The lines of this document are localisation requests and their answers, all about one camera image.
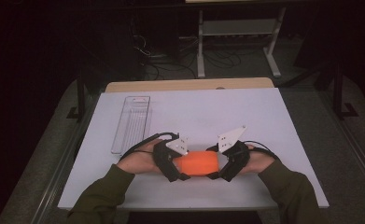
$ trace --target floor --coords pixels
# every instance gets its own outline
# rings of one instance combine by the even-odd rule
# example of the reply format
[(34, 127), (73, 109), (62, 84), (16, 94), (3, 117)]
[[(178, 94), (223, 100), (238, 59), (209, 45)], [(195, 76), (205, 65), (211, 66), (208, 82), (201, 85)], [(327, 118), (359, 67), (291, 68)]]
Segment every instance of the floor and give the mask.
[[(275, 85), (284, 83), (304, 69), (293, 66), (300, 49), (299, 38), (280, 39), (274, 50), (282, 76), (273, 78), (261, 47), (266, 39), (235, 37), (232, 42), (211, 39), (204, 42), (206, 78), (270, 77)], [(197, 76), (195, 40), (187, 43), (177, 64), (160, 54), (150, 59), (146, 79), (184, 79)], [(280, 89), (302, 140), (307, 156), (328, 198), (323, 209), (330, 223), (365, 224), (365, 99), (357, 85), (344, 79), (344, 102), (351, 103), (359, 116), (340, 121), (331, 110), (331, 90), (317, 91), (317, 74), (291, 88)], [(84, 136), (98, 96), (86, 97), (86, 116), (80, 122), (68, 119), (77, 106), (77, 83), (65, 90), (48, 128), (36, 147), (24, 174), (5, 207), (0, 223), (64, 223), (67, 211), (57, 208), (73, 165), (75, 149)], [(279, 223), (276, 210), (259, 211), (263, 223)], [(119, 212), (117, 222), (125, 223), (128, 212)]]

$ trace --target transparent container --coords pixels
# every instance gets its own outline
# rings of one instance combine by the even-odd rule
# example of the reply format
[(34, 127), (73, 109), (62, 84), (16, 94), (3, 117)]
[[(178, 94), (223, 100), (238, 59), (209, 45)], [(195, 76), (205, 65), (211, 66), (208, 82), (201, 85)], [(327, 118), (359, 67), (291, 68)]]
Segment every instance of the transparent container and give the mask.
[(150, 128), (150, 97), (128, 96), (124, 100), (111, 152), (122, 156), (128, 149), (147, 138)]

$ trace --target dark background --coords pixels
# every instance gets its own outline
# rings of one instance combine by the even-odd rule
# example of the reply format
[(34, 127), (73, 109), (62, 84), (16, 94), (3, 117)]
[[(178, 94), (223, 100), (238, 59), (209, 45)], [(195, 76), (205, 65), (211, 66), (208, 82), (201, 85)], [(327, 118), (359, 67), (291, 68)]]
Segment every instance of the dark background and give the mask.
[[(0, 0), (0, 213), (73, 80), (82, 75), (96, 93), (109, 81), (143, 78), (131, 14), (63, 10), (92, 2), (98, 3)], [(173, 54), (173, 36), (196, 32), (196, 12), (138, 13), (135, 28)], [(291, 7), (281, 36), (294, 35), (306, 36), (297, 65), (309, 68), (335, 55), (365, 94), (365, 3)]]

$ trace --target green jacket sleeve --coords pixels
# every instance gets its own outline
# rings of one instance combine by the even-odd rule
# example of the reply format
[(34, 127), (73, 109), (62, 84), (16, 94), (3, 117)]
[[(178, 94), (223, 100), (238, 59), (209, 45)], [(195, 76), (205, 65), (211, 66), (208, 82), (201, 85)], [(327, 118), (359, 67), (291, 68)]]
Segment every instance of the green jacket sleeve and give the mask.
[(322, 216), (313, 186), (305, 175), (275, 161), (259, 177), (278, 204), (282, 224), (329, 223)]
[(107, 174), (86, 188), (68, 214), (66, 223), (113, 223), (116, 206), (124, 202), (134, 175), (113, 164)]

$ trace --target black cable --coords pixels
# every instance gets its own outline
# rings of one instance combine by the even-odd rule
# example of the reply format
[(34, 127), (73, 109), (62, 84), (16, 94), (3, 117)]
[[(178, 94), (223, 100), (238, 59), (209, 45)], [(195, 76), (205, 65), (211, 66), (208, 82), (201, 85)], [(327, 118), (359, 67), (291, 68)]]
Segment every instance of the black cable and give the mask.
[(145, 75), (147, 75), (147, 80), (159, 80), (159, 77), (161, 78), (161, 80), (165, 80), (164, 76), (162, 76), (160, 74), (146, 72)]
[(267, 148), (265, 145), (263, 145), (262, 143), (259, 143), (259, 142), (255, 142), (255, 141), (245, 141), (243, 143), (254, 143), (254, 144), (258, 144), (264, 148), (266, 148), (267, 150), (271, 151), (269, 148)]
[(251, 50), (251, 51), (249, 51), (247, 53), (237, 53), (236, 52), (235, 55), (238, 55), (238, 56), (250, 55), (250, 54), (254, 54), (254, 53), (258, 52), (258, 51), (261, 52), (262, 49), (263, 48), (254, 49), (254, 50)]
[(158, 67), (156, 67), (152, 63), (147, 63), (147, 65), (152, 66), (153, 68), (156, 69), (156, 73), (155, 74), (151, 74), (151, 75), (155, 75), (156, 76), (153, 80), (157, 80), (159, 77), (162, 77), (162, 79), (164, 80), (164, 76), (161, 76), (160, 75), (160, 71), (159, 71), (159, 68)]
[[(225, 38), (221, 38), (221, 44), (223, 45), (223, 48), (227, 48), (228, 47), (228, 44), (226, 43), (226, 41), (225, 41)], [(237, 49), (236, 50), (234, 50), (232, 53), (229, 53), (228, 51), (226, 51), (226, 50), (223, 50), (223, 51), (225, 51), (227, 54), (229, 54), (229, 55), (236, 55), (235, 53), (237, 52)]]
[(191, 67), (191, 65), (193, 64), (193, 62), (196, 60), (196, 54), (193, 54), (193, 57), (190, 60), (190, 63), (187, 65), (187, 67)]
[[(178, 57), (178, 60), (181, 61), (183, 59), (185, 59), (188, 55), (190, 55), (191, 53), (193, 53), (193, 50), (189, 51), (188, 53), (185, 53), (181, 56)], [(164, 55), (161, 55), (161, 56), (158, 56), (156, 57), (156, 55), (153, 55), (152, 57), (150, 57), (150, 60), (153, 62), (153, 63), (177, 63), (175, 61), (175, 59), (171, 58), (170, 56), (164, 54)], [(157, 60), (164, 60), (164, 62), (154, 62), (154, 61), (157, 61)]]
[(181, 71), (181, 70), (188, 69), (188, 70), (190, 70), (190, 72), (193, 74), (193, 77), (194, 77), (194, 78), (197, 78), (197, 77), (196, 77), (196, 75), (194, 74), (194, 71), (193, 71), (191, 68), (189, 68), (189, 67), (187, 67), (187, 66), (185, 66), (185, 65), (183, 65), (183, 64), (180, 64), (180, 63), (158, 63), (158, 64), (164, 64), (164, 65), (169, 64), (169, 65), (177, 65), (177, 66), (181, 66), (182, 68), (179, 68), (179, 69), (168, 69), (168, 68), (165, 68), (165, 67), (160, 67), (160, 66), (156, 65), (155, 63), (153, 64), (153, 65), (154, 65), (154, 66), (156, 66), (157, 68), (160, 68), (160, 69), (162, 69), (162, 70), (166, 70), (166, 71)]
[(161, 136), (165, 136), (165, 135), (170, 135), (172, 140), (175, 140), (179, 137), (179, 134), (175, 134), (175, 133), (155, 133), (152, 136), (150, 136), (149, 138), (144, 139), (142, 142), (139, 142), (139, 143), (135, 144), (134, 146), (130, 147), (130, 149), (127, 150), (123, 156), (121, 156), (120, 161), (123, 160), (124, 158), (126, 158), (127, 156), (131, 155), (132, 153), (134, 153), (137, 148), (140, 148), (144, 144), (147, 144), (147, 143), (149, 143)]
[(218, 67), (218, 68), (233, 68), (233, 65), (232, 64), (229, 64), (229, 63), (224, 63), (224, 62), (222, 62), (222, 61), (219, 61), (219, 60), (217, 60), (217, 59), (215, 59), (215, 58), (213, 58), (213, 57), (211, 57), (211, 56), (209, 56), (208, 54), (206, 54), (206, 53), (203, 53), (203, 56), (204, 56), (204, 58), (209, 62), (209, 63), (211, 63), (212, 65), (214, 65), (215, 67)]
[[(241, 58), (240, 56), (236, 55), (235, 53), (229, 53), (227, 51), (224, 51), (226, 54), (229, 54), (228, 56), (223, 56), (222, 54), (220, 54), (220, 52), (218, 51), (214, 51), (214, 54), (217, 55), (220, 59), (228, 59), (231, 64), (233, 66), (237, 66), (239, 64), (241, 64)], [(232, 57), (235, 56), (237, 59), (238, 59), (238, 63), (235, 63), (233, 60), (232, 60)]]
[(146, 152), (146, 153), (149, 153), (149, 154), (153, 153), (153, 152), (148, 152), (148, 151), (144, 151), (144, 150), (135, 150), (134, 152)]
[(187, 49), (192, 49), (193, 47), (197, 48), (198, 44), (199, 44), (199, 40), (197, 39), (197, 37), (195, 37), (195, 38), (193, 38), (192, 43), (190, 43), (186, 47), (180, 49), (179, 52), (183, 52)]

